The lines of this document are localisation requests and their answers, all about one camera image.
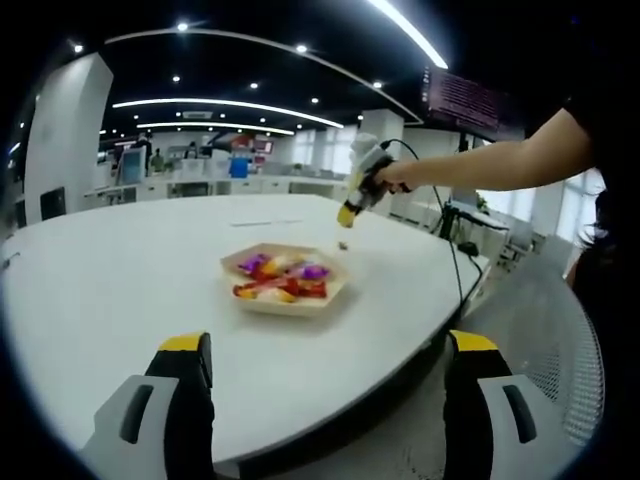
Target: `hexagonal tray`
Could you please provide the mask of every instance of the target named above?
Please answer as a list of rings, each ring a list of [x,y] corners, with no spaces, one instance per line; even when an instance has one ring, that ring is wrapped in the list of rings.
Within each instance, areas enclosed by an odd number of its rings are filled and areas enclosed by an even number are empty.
[[[238,265],[258,253],[265,253],[267,255],[282,255],[282,254],[315,254],[322,259],[322,263],[329,268],[331,274],[327,280],[327,298],[299,298],[295,303],[284,303],[270,300],[252,300],[246,298],[239,298],[233,294],[234,285],[242,285],[251,281],[250,278],[242,275],[238,269]],[[251,248],[240,250],[228,257],[224,257],[220,260],[222,269],[229,283],[226,286],[228,288],[229,295],[231,295],[237,302],[240,308],[245,310],[251,310],[254,312],[271,313],[276,315],[292,315],[300,317],[313,317],[322,313],[329,304],[336,297],[338,292],[347,283],[347,272],[339,265],[333,258],[324,254],[317,248],[300,247],[294,245],[280,245],[276,243],[260,243]]]

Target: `black ceiling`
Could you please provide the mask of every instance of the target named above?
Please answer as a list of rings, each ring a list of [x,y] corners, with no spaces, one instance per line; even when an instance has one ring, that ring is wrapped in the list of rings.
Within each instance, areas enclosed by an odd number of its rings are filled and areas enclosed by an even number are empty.
[[[556,2],[390,0],[433,44],[450,71],[511,94],[527,126],[539,125],[570,92],[593,35],[589,19]],[[222,107],[145,106],[114,110],[113,103],[163,97],[204,97],[248,101],[354,123],[366,109],[390,108],[413,118],[385,98],[299,55],[243,40],[194,34],[135,38],[105,45],[119,35],[174,27],[219,29],[287,45],[304,43],[309,52],[359,77],[381,80],[384,91],[422,115],[420,80],[427,56],[367,0],[274,0],[135,2],[101,6],[69,16],[68,38],[98,51],[114,73],[104,128],[134,134],[138,123],[176,121],[175,112],[213,110],[226,121],[295,129],[285,115]],[[68,46],[61,59],[73,58]],[[171,81],[177,74],[178,84]],[[249,88],[258,82],[257,90]],[[312,105],[312,97],[320,98]]]

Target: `round table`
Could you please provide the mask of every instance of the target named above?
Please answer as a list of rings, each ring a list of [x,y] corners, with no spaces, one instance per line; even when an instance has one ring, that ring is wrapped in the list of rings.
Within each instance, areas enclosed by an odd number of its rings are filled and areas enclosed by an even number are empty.
[[[215,462],[287,443],[374,390],[456,309],[455,271],[443,240],[369,212],[344,230],[338,208],[313,195],[200,197],[18,231],[3,249],[20,252],[5,272],[8,330],[50,427],[81,448],[118,386],[166,338],[198,330],[211,334]],[[237,309],[219,259],[260,242],[318,247],[344,265],[350,284],[330,313]],[[478,273],[458,263],[466,294]]]

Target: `white pillar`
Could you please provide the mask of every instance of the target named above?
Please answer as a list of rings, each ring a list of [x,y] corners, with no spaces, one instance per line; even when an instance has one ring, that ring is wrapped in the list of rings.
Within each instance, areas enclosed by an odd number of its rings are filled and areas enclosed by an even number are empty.
[[[396,115],[391,110],[367,110],[362,112],[362,115],[364,118],[360,124],[360,132],[375,135],[381,142],[391,140],[392,138],[402,140],[404,119],[401,116]],[[389,152],[393,158],[399,160],[401,145],[394,142],[389,146],[387,152]],[[373,211],[387,217],[391,211],[391,203],[392,195],[385,195]]]
[[[327,148],[327,131],[316,130],[311,154],[311,167],[321,170],[324,165],[324,152]]]
[[[42,221],[40,195],[64,187],[67,213],[83,210],[92,187],[100,127],[113,73],[97,54],[54,71],[40,92],[24,179],[27,224]]]

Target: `display screen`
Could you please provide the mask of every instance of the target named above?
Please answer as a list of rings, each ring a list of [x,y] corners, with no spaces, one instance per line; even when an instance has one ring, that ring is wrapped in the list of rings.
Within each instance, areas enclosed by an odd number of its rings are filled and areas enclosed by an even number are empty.
[[[122,184],[140,183],[142,178],[142,155],[144,149],[129,149],[122,153]]]
[[[427,67],[422,82],[422,103],[427,117],[488,140],[524,138],[522,115],[507,94]]]

